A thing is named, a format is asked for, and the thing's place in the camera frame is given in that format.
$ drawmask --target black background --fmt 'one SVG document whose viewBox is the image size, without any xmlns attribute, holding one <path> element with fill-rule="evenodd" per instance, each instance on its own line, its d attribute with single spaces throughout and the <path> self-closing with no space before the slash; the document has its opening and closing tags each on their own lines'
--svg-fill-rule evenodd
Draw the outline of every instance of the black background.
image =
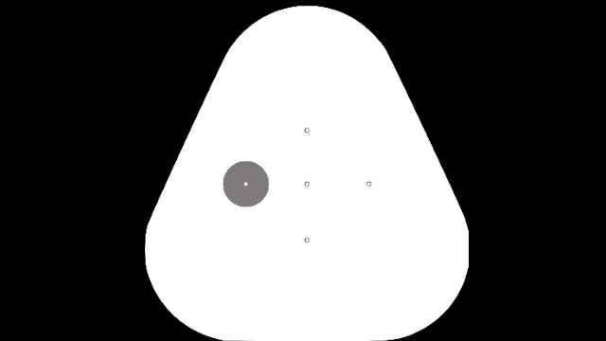
<svg viewBox="0 0 606 341">
<path fill-rule="evenodd" d="M 173 317 L 153 291 L 145 268 L 146 226 L 223 56 L 250 25 L 287 7 L 141 8 L 109 15 L 98 27 L 95 36 L 102 47 L 94 51 L 96 72 L 104 83 L 101 96 L 108 99 L 99 107 L 105 107 L 104 119 L 111 122 L 107 139 L 119 145 L 107 167 L 124 183 L 117 210 L 125 225 L 136 226 L 116 242 L 130 251 L 120 261 L 120 272 L 113 273 L 116 278 L 107 282 L 119 300 L 104 319 L 105 331 L 201 337 Z M 479 61 L 486 54 L 486 32 L 450 18 L 451 9 L 445 8 L 331 8 L 361 22 L 383 43 L 465 213 L 473 197 L 469 183 L 481 171 L 477 161 L 469 165 L 481 156 L 477 93 L 483 86 L 478 75 L 484 72 Z M 471 309 L 467 290 L 468 283 L 444 316 L 412 337 L 466 335 L 471 327 L 465 317 Z"/>
</svg>

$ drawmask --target white shape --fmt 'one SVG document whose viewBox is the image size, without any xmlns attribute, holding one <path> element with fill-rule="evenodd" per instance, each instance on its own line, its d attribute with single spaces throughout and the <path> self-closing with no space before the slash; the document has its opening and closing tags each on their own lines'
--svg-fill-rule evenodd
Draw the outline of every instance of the white shape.
<svg viewBox="0 0 606 341">
<path fill-rule="evenodd" d="M 246 208 L 222 181 L 243 160 L 270 181 Z M 382 185 L 358 185 L 368 178 Z M 379 40 L 299 7 L 227 52 L 151 216 L 146 263 L 168 310 L 217 339 L 397 339 L 451 306 L 469 233 Z"/>
</svg>

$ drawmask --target gray circle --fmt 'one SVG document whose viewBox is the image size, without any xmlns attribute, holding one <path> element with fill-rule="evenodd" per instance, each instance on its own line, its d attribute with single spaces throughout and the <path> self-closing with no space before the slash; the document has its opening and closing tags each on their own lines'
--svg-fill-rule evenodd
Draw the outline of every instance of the gray circle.
<svg viewBox="0 0 606 341">
<path fill-rule="evenodd" d="M 234 164 L 223 178 L 223 191 L 227 199 L 237 206 L 250 207 L 260 203 L 268 190 L 267 173 L 252 161 Z"/>
</svg>

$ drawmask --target white rounded triangle shape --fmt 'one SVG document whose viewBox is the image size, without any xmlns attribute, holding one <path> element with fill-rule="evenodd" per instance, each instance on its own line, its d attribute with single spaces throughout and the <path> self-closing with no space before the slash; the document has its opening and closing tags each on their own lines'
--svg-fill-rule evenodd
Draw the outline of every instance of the white rounded triangle shape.
<svg viewBox="0 0 606 341">
<path fill-rule="evenodd" d="M 223 193 L 240 161 L 267 172 L 255 206 Z M 145 252 L 160 300 L 207 336 L 388 340 L 451 306 L 469 233 L 379 40 L 341 12 L 297 7 L 229 49 Z"/>
</svg>

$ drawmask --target white dot in gray circle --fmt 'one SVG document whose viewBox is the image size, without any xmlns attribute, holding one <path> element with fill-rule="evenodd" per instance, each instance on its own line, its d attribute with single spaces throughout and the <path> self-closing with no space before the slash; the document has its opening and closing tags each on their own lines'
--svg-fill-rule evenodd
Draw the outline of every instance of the white dot in gray circle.
<svg viewBox="0 0 606 341">
<path fill-rule="evenodd" d="M 252 161 L 241 161 L 227 170 L 223 191 L 233 204 L 250 207 L 260 203 L 269 191 L 265 170 Z"/>
</svg>

